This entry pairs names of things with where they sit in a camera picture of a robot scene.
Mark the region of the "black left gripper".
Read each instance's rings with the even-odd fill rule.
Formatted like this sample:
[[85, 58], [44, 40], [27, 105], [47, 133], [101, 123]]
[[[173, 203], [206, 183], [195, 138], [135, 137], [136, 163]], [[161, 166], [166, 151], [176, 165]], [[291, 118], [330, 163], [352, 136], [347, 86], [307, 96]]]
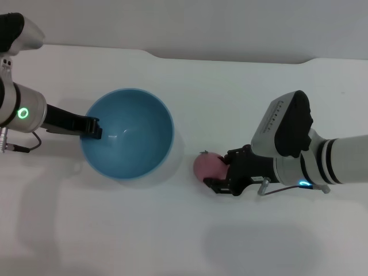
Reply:
[[100, 140], [102, 128], [98, 122], [98, 118], [81, 116], [48, 104], [41, 127], [49, 133], [85, 135], [86, 137]]

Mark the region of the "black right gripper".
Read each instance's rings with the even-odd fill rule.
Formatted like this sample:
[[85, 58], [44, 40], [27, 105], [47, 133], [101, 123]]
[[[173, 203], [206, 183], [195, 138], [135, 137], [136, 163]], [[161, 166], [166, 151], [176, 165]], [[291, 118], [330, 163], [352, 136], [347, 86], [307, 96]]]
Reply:
[[204, 178], [203, 183], [216, 194], [239, 196], [249, 185], [262, 183], [269, 178], [270, 183], [278, 183], [274, 169], [274, 159], [255, 155], [251, 146], [232, 149], [218, 157], [228, 167], [226, 180]]

